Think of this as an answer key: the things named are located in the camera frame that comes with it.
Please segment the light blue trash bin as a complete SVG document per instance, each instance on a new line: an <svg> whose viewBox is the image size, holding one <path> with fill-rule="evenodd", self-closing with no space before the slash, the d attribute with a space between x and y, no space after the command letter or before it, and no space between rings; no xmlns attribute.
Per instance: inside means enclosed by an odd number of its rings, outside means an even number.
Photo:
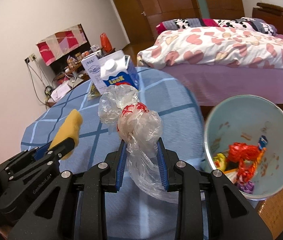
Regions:
<svg viewBox="0 0 283 240"><path fill-rule="evenodd" d="M249 200L283 189L283 111L256 95L232 96L205 123L205 171L217 170Z"/></svg>

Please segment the red plastic bag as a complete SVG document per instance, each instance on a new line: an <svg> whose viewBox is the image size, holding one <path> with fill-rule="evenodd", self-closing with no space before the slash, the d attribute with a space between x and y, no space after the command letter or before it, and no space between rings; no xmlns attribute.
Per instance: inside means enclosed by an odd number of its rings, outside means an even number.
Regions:
<svg viewBox="0 0 283 240"><path fill-rule="evenodd" d="M241 159L239 161L236 182L240 184L248 183L254 177L256 168L255 162Z"/></svg>

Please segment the yellow snack wrapper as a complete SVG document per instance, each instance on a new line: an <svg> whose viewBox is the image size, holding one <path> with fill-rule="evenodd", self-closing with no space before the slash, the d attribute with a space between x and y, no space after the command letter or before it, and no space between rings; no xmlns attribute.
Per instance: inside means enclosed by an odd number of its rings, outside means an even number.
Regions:
<svg viewBox="0 0 283 240"><path fill-rule="evenodd" d="M227 168L227 155L223 153L218 153L216 156L213 157L213 163L216 169L220 171L225 171Z"/></svg>

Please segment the red mesh net bag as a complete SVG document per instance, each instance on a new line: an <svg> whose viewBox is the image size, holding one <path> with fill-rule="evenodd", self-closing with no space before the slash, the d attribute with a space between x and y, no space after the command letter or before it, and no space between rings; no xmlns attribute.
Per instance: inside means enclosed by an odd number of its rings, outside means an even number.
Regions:
<svg viewBox="0 0 283 240"><path fill-rule="evenodd" d="M233 145L229 145L227 159L233 163L238 163L241 159L255 161L260 152L261 150L256 145L235 142Z"/></svg>

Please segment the purple wrapper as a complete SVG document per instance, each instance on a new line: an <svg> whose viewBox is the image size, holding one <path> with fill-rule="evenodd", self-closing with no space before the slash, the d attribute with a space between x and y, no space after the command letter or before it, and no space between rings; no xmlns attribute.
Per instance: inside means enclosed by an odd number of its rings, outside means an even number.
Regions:
<svg viewBox="0 0 283 240"><path fill-rule="evenodd" d="M236 183L235 185L240 191L247 193L247 194L252 194L253 191L254 191L254 183L251 182L251 181L248 181L248 182L243 183L243 184Z"/></svg>

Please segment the white tall paper box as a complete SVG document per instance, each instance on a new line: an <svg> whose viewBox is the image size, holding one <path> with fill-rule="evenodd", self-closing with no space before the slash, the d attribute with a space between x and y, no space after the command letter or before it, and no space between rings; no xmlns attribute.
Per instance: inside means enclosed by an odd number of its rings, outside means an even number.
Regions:
<svg viewBox="0 0 283 240"><path fill-rule="evenodd" d="M88 56L84 57L81 60L81 64L89 75L98 92L100 94L103 94L106 91L107 86L101 79L101 65L97 52L91 53Z"/></svg>

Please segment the orange blue snack bag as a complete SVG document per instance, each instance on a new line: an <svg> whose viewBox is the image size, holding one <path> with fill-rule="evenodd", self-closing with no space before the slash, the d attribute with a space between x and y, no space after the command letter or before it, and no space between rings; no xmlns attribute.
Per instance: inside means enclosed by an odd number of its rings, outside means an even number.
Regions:
<svg viewBox="0 0 283 240"><path fill-rule="evenodd" d="M241 183L250 181L266 152L268 139L262 135L256 145L235 142L229 145L225 172L237 172L236 180Z"/></svg>

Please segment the cow pattern folded blanket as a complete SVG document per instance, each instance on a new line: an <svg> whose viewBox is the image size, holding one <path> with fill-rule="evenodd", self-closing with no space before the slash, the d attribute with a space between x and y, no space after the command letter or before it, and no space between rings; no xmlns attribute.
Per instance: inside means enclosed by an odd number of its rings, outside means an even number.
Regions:
<svg viewBox="0 0 283 240"><path fill-rule="evenodd" d="M156 26L157 34L167 30L181 30L197 27L229 27L242 30L258 31L272 36L277 35L277 29L274 25L266 23L259 18L242 17L235 20L217 20L211 18L187 18L173 19L161 22Z"/></svg>

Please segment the yellow sponge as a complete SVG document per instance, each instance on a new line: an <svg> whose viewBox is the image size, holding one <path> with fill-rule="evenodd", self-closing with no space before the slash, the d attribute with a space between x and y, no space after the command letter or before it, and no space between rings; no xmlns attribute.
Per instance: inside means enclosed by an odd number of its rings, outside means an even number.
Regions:
<svg viewBox="0 0 283 240"><path fill-rule="evenodd" d="M73 154L74 149L78 146L79 143L79 135L82 122L82 115L76 109L73 109L66 117L65 121L60 126L58 132L52 140L48 151L51 151L55 146L57 146L68 138L71 138L74 143L71 143L71 147L69 147L69 144L66 144L66 146L68 147L67 153L57 154L56 159L66 160Z"/></svg>

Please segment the clear plastic bag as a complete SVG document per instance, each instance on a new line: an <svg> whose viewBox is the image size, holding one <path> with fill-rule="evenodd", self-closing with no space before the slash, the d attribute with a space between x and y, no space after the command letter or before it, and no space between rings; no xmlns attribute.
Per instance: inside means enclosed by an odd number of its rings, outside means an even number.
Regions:
<svg viewBox="0 0 283 240"><path fill-rule="evenodd" d="M100 98L100 121L116 131L127 145L129 175L141 191L158 200L176 204L178 193L165 191L157 164L158 139L163 122L156 111L139 101L138 90L130 85L111 85Z"/></svg>

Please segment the red orange gift bag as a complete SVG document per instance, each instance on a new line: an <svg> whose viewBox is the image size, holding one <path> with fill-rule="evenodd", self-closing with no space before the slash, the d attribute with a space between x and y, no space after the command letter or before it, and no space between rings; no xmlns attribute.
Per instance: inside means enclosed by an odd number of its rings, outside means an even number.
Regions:
<svg viewBox="0 0 283 240"><path fill-rule="evenodd" d="M105 53L109 53L112 51L113 47L105 33L102 33L100 35L100 42L101 42L101 47Z"/></svg>

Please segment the dark flat snack packet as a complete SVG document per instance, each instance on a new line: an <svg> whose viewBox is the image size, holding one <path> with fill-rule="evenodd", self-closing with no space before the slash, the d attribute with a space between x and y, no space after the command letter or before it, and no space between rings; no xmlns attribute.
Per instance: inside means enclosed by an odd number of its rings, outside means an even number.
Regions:
<svg viewBox="0 0 283 240"><path fill-rule="evenodd" d="M101 94L99 93L99 91L97 90L96 86L94 85L94 83L91 83L90 88L88 89L88 94L87 94L87 100L92 100L95 98L100 97Z"/></svg>

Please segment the white box on stand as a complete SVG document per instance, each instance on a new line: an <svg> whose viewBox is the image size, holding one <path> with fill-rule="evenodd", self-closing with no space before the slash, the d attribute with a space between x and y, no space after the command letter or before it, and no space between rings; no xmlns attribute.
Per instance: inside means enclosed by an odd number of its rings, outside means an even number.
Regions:
<svg viewBox="0 0 283 240"><path fill-rule="evenodd" d="M64 82L52 91L51 98L54 102L58 102L69 91L71 91L71 87L68 85L67 82Z"/></svg>

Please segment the white pink heart duvet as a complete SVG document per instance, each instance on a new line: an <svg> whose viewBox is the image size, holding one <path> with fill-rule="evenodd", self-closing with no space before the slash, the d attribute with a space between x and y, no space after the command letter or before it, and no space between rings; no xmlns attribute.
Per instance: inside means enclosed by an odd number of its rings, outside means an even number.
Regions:
<svg viewBox="0 0 283 240"><path fill-rule="evenodd" d="M283 70L283 39L228 27L168 30L137 55L138 66L163 69L178 64Z"/></svg>

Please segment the blue plaid tablecloth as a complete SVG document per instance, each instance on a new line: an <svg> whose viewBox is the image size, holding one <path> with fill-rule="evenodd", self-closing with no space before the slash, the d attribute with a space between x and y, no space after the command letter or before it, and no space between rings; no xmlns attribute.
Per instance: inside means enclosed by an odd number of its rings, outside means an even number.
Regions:
<svg viewBox="0 0 283 240"><path fill-rule="evenodd" d="M136 153L155 156L154 140L162 138L179 159L199 167L203 158L203 117L192 93L177 79L160 70L138 68L138 89L110 88L89 99L86 82L47 110L26 130L22 150L40 147L54 139L67 115L76 109L83 122L73 154L61 162L61 170L80 173L119 148L133 142ZM109 239L174 239L178 195L166 202L137 186L135 174L148 183L160 183L155 161L147 167L129 168L118 193L105 195Z"/></svg>

